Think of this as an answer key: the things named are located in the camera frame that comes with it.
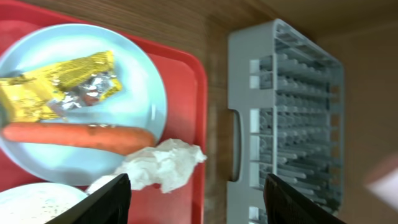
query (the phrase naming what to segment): plate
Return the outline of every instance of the plate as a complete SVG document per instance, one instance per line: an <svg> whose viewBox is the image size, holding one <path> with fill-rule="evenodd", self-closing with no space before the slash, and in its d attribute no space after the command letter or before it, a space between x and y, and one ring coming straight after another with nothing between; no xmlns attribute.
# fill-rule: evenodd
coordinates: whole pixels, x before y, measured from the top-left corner
<svg viewBox="0 0 398 224"><path fill-rule="evenodd" d="M112 50L123 89L98 105L70 111L70 123L99 123L145 128L159 140L167 101L162 79L150 58L133 42L111 30L86 24L62 24L35 31L0 58L0 77L14 77L45 65ZM2 111L2 125L6 112ZM62 123L61 119L44 122ZM3 151L27 172L41 179L90 185L112 173L123 156L96 149L10 142L0 136Z"/></svg>
<svg viewBox="0 0 398 224"><path fill-rule="evenodd" d="M64 184L23 185L0 193L0 216L13 223L47 223L86 197L80 189Z"/></svg>

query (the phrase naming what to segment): crumpled tissue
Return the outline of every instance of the crumpled tissue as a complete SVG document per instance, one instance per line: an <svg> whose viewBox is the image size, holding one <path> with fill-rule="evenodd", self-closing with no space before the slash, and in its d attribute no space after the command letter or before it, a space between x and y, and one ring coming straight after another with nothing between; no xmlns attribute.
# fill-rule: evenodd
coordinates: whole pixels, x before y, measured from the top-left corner
<svg viewBox="0 0 398 224"><path fill-rule="evenodd" d="M92 194L119 174L130 178L131 190L160 184L161 191L168 193L187 184L195 166L206 160L199 146L189 145L179 139L169 139L157 147L145 147L126 156L113 174L100 177L86 190Z"/></svg>

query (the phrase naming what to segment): dish rack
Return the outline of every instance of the dish rack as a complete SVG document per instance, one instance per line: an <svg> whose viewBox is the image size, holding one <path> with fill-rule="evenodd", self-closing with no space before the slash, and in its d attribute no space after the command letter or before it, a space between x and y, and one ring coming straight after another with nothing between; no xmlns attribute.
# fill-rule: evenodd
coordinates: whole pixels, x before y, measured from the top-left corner
<svg viewBox="0 0 398 224"><path fill-rule="evenodd" d="M280 19L233 32L228 49L228 224L267 223L268 173L335 215L343 198L342 64Z"/></svg>

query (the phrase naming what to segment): wooden table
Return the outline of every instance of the wooden table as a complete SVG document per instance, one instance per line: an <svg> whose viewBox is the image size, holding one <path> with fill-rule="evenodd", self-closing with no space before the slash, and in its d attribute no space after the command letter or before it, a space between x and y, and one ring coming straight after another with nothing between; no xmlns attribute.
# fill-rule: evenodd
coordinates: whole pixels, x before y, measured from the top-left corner
<svg viewBox="0 0 398 224"><path fill-rule="evenodd" d="M209 86L205 223L226 223L233 134L233 112L227 108L228 34L269 21L275 13L260 0L24 1L169 45L201 60Z"/></svg>

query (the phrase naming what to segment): orange carrot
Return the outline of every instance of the orange carrot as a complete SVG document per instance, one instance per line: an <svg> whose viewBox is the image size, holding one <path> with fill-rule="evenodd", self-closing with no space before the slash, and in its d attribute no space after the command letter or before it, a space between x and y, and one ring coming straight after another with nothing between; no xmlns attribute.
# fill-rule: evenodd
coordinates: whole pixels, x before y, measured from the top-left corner
<svg viewBox="0 0 398 224"><path fill-rule="evenodd" d="M155 145L155 137L142 128L16 122L2 131L10 141L86 147L128 155Z"/></svg>

